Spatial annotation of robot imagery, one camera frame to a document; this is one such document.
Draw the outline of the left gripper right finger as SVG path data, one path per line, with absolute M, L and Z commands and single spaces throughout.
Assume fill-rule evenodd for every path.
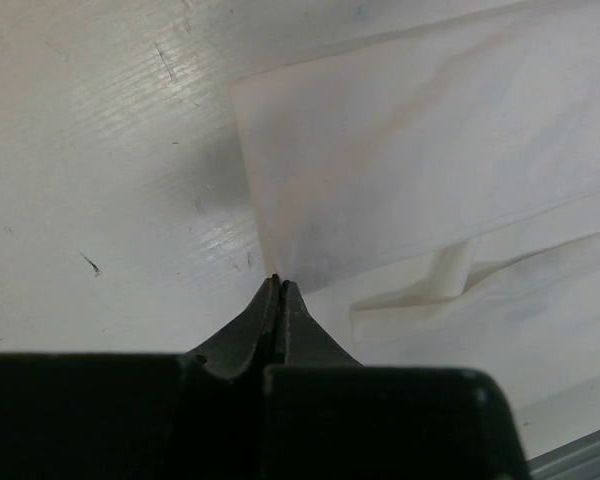
M 281 285 L 278 362 L 302 368 L 361 367 L 310 315 L 295 282 Z

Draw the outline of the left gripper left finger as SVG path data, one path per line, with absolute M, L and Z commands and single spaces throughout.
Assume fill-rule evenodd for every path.
M 279 304 L 279 277 L 267 278 L 243 312 L 185 354 L 188 367 L 199 367 L 221 381 L 234 381 L 269 359 Z

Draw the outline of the white printed t-shirt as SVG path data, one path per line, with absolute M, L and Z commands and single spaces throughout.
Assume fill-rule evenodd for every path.
M 600 376 L 600 1 L 515 4 L 232 90 L 265 264 L 369 365 L 484 370 L 516 407 Z

